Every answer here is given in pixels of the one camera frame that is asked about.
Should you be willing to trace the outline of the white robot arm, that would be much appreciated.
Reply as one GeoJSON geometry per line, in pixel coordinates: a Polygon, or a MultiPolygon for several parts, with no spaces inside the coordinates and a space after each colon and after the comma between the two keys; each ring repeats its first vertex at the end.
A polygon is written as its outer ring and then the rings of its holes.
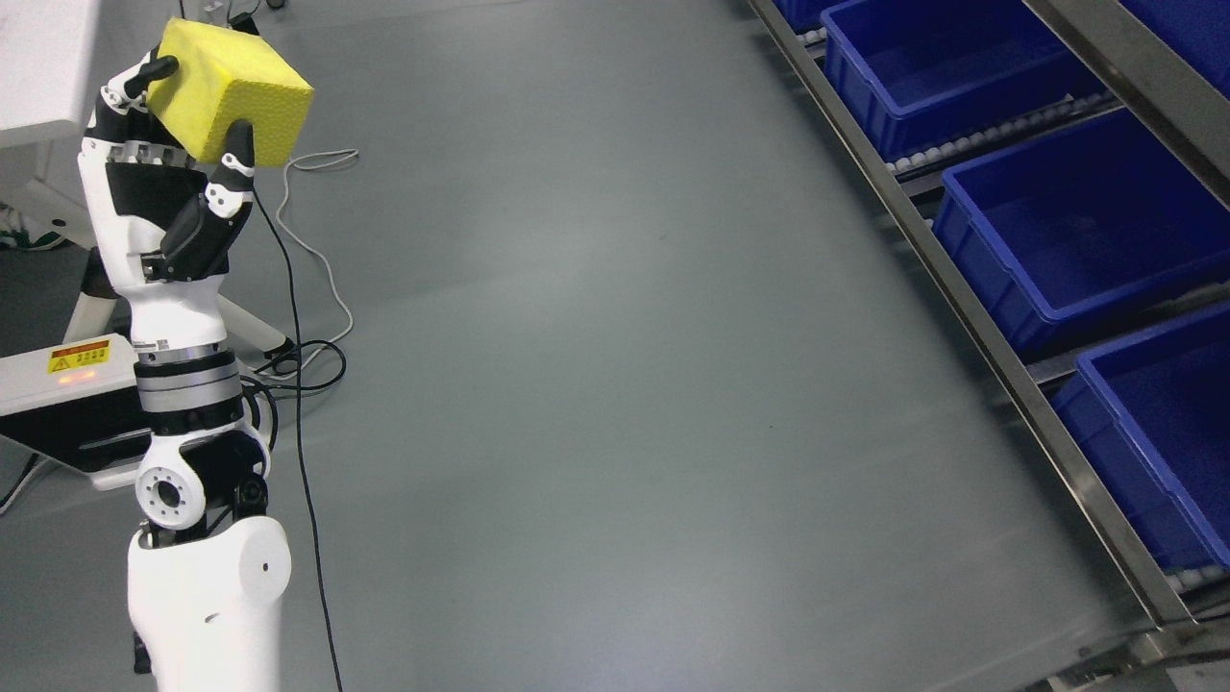
{"type": "Polygon", "coordinates": [[[150,429],[129,540],[135,670],[160,691],[278,691],[285,530],[268,516],[264,415],[224,343],[137,345],[150,429]]]}

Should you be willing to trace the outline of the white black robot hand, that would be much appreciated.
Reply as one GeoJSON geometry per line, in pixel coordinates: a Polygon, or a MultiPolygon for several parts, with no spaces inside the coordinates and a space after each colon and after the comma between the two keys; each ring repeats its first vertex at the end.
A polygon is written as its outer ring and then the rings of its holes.
{"type": "Polygon", "coordinates": [[[151,49],[101,84],[76,159],[107,280],[129,304],[141,354],[228,340],[219,294],[255,205],[248,120],[228,127],[219,163],[204,172],[150,113],[149,86],[177,68],[151,49]]]}

